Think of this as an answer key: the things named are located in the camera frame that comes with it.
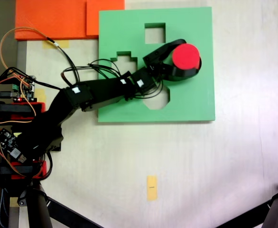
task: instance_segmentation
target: robotic arm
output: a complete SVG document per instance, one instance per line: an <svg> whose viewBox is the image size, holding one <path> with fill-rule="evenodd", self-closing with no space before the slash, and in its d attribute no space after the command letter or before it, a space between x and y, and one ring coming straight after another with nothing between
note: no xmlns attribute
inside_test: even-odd
<svg viewBox="0 0 278 228"><path fill-rule="evenodd" d="M174 65L165 64L163 60L173 50ZM196 57L195 65L190 65L188 62L193 61L193 55ZM183 39L161 46L143 60L146 67L133 74L127 72L119 78L79 82L60 90L49 110L38 114L32 122L26 124L22 134L15 138L13 147L8 146L12 136L0 134L1 142L5 144L4 148L7 148L10 154L18 154L14 157L22 163L33 161L59 147L63 140L61 124L77 109L81 108L84 112L92 111L121 99L130 100L157 87L157 83L162 80L181 81L191 78L201 67L198 50L193 53L193 46Z"/></svg>

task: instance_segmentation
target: red cap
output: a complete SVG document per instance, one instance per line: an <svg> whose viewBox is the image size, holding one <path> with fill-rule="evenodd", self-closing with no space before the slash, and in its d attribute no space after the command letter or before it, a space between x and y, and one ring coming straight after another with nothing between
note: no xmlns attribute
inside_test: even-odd
<svg viewBox="0 0 278 228"><path fill-rule="evenodd" d="M173 52L173 62L182 70L199 69L200 54L198 49L191 44L181 44Z"/></svg>

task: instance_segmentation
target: white table surface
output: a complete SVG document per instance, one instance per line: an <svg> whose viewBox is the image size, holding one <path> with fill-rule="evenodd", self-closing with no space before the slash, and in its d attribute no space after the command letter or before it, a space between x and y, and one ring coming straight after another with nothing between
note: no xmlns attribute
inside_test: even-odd
<svg viewBox="0 0 278 228"><path fill-rule="evenodd" d="M98 124L96 112L79 110L62 125L62 151L42 182L50 197L105 228L213 228L275 194L278 0L126 0L127 10L197 6L213 8L216 121ZM98 41L72 40L65 51L85 65ZM57 50L28 42L29 75L64 87L66 67ZM45 91L49 107L57 91ZM147 175L158 178L155 201Z"/></svg>

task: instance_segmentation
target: electronic circuit board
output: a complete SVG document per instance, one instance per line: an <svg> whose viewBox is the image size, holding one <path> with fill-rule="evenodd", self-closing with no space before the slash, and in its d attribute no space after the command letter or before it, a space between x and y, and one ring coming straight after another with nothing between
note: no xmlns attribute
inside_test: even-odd
<svg viewBox="0 0 278 228"><path fill-rule="evenodd" d="M37 102L37 99L35 98L35 83L28 78L24 79L24 82L29 84L29 87L22 85L22 91L24 95L21 92L20 84L12 84L13 92L17 93L17 96L14 97L13 101L15 103L22 103L26 102L26 98L29 102Z"/></svg>

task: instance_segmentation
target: metal stand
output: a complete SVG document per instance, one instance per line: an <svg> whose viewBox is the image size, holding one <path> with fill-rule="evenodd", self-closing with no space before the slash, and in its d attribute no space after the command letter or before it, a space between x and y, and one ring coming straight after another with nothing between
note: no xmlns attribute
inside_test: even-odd
<svg viewBox="0 0 278 228"><path fill-rule="evenodd" d="M271 200L217 228L254 228L262 223L262 228L278 228L278 193Z"/></svg>
<svg viewBox="0 0 278 228"><path fill-rule="evenodd" d="M70 228L103 228L63 204L47 197L39 181L34 181L18 198L28 208L30 228L52 228L50 218Z"/></svg>

